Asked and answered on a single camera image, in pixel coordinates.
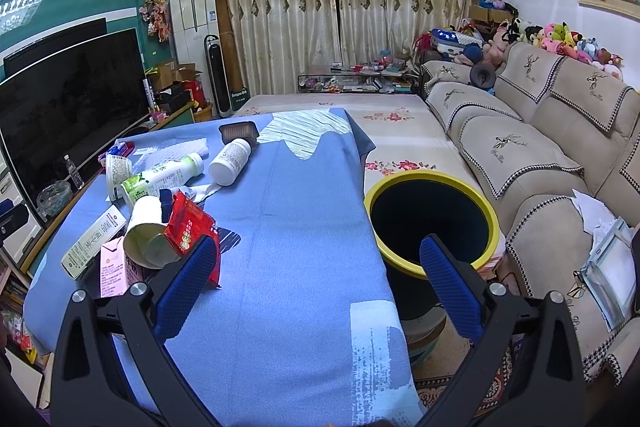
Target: television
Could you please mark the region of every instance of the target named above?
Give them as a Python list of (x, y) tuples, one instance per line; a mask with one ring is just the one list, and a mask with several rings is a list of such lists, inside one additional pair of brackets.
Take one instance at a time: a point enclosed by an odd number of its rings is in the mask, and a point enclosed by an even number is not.
[(43, 188), (66, 179), (69, 155), (85, 181), (96, 154), (148, 115), (135, 29), (49, 55), (0, 84), (0, 135), (7, 159), (36, 206)]
[(82, 24), (71, 26), (47, 35), (4, 58), (4, 76), (8, 78), (12, 74), (31, 66), (41, 58), (48, 57), (60, 50), (64, 50), (74, 44), (100, 37), (107, 34), (107, 19), (95, 19)]

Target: pink carton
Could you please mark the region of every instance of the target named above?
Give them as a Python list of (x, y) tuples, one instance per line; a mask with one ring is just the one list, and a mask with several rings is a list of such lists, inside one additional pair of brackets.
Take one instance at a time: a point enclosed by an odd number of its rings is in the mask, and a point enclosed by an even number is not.
[(142, 268), (127, 257), (123, 237), (100, 247), (100, 297), (123, 295), (133, 283), (142, 281)]

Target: hanging flower decoration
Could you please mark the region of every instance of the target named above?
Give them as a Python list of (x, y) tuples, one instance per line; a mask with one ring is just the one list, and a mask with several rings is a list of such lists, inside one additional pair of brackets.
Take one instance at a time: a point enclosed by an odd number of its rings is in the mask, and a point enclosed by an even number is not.
[(146, 32), (149, 36), (158, 34), (160, 42), (169, 39), (171, 26), (167, 19), (169, 0), (145, 0), (140, 8), (142, 20), (148, 24)]

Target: sofa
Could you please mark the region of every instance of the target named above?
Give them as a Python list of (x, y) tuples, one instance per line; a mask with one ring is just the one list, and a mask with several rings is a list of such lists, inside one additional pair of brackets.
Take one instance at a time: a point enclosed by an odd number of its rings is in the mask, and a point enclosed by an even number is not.
[(568, 296), (593, 243), (570, 197), (603, 201), (640, 222), (640, 94), (613, 76), (524, 42), (507, 48), (495, 96), (472, 87), (470, 68), (422, 66), (421, 96), (494, 206), (507, 237), (498, 278), (510, 291), (564, 294), (584, 378), (622, 380), (640, 349), (640, 317), (614, 331), (591, 294)]

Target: red snack package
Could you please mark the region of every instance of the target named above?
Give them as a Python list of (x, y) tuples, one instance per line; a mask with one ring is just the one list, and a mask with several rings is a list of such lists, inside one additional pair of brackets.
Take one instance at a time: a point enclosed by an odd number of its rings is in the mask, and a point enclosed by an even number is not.
[(209, 275), (209, 282), (218, 287), (220, 280), (220, 242), (216, 220), (200, 209), (180, 190), (174, 198), (171, 218), (164, 230), (165, 237), (179, 255), (186, 253), (191, 245), (201, 236), (208, 235), (216, 242), (216, 267)]

